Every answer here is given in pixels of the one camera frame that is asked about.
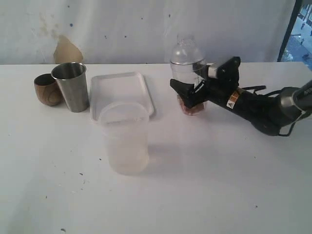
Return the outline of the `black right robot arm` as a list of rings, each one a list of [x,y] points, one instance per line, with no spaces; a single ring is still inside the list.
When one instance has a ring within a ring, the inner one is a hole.
[[[294,125],[312,114],[312,83],[301,88],[285,87],[268,94],[251,93],[237,82],[215,78],[202,80],[198,86],[172,79],[170,86],[187,108],[210,101],[249,121],[268,136],[282,136],[280,130]]]

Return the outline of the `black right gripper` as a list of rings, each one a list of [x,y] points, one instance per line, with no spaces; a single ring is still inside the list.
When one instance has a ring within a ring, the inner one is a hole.
[[[193,84],[183,83],[176,79],[170,79],[170,86],[176,91],[187,108],[193,108],[196,104],[210,101],[224,109],[230,95],[237,89],[238,81],[222,81],[209,78],[202,81],[200,88],[194,88]]]

